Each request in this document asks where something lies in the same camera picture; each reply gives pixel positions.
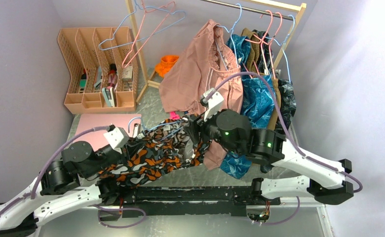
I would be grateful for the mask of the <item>orange camouflage shorts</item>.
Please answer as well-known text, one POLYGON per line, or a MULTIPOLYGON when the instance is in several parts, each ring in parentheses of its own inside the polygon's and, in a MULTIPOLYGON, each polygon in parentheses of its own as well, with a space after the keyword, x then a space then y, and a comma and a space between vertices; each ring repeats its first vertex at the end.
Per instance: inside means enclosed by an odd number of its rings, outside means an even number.
POLYGON ((128 143, 143 143, 142 149, 129 161, 128 166, 116 166, 99 172, 99 179, 113 178, 119 186, 134 188, 158 180, 175 170, 203 164, 211 142, 194 145, 184 131, 182 121, 159 128, 145 138, 133 138, 128 143))

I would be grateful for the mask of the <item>light blue wire hanger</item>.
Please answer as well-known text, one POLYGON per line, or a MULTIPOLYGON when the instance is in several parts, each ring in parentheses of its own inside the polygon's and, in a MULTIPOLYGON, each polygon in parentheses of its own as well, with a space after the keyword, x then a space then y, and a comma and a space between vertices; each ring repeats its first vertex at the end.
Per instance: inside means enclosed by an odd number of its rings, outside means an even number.
POLYGON ((157 129, 159 128, 163 128, 163 127, 166 127, 166 126, 170 126, 170 125, 173 125, 173 124, 179 124, 183 121, 182 118, 178 118, 178 119, 173 119, 172 121, 170 122, 163 122, 163 123, 160 123, 150 129, 147 129, 144 125, 143 125, 143 118, 141 116, 137 116, 137 117, 134 117, 132 118, 129 122, 128 122, 128 125, 127 125, 127 131, 130 132, 132 129, 131 129, 131 124, 135 121, 135 120, 139 120, 140 121, 140 129, 139 130, 139 133, 136 135, 136 138, 145 138, 147 135, 149 135, 151 132, 154 132, 156 131, 157 129))

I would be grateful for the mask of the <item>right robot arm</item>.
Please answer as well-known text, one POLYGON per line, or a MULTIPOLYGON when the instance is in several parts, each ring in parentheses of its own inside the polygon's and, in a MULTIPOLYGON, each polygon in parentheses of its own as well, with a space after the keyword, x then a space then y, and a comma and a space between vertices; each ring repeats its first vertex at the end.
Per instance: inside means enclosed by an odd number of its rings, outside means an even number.
POLYGON ((310 197, 322 204, 338 205, 354 196, 353 184, 346 180, 352 169, 348 159, 330 161, 300 149, 280 133, 252 128, 248 117, 228 109, 211 118, 192 115, 184 116, 182 121, 195 144, 214 141, 226 152, 244 156, 254 164, 282 167, 299 174, 254 181, 249 192, 254 204, 267 199, 310 197))

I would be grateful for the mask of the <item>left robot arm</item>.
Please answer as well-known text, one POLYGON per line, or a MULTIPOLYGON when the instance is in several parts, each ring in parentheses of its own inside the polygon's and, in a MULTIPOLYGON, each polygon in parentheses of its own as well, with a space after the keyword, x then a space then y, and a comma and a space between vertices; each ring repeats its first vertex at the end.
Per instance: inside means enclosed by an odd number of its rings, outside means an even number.
POLYGON ((122 196, 112 168, 128 167, 142 144, 129 141, 120 148, 106 145, 93 150, 77 141, 60 151, 60 159, 20 194, 0 203, 0 237, 28 237, 51 220, 92 205, 114 205, 122 196))

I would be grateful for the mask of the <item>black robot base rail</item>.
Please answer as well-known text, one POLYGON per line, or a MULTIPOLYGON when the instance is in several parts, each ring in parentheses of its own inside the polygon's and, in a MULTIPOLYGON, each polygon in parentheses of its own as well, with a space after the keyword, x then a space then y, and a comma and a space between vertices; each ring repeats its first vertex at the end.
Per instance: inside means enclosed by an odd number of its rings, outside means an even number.
POLYGON ((247 216, 250 207, 280 205, 280 198, 266 199, 250 186, 213 187, 100 187, 100 203, 123 208, 122 216, 131 218, 175 215, 247 216))

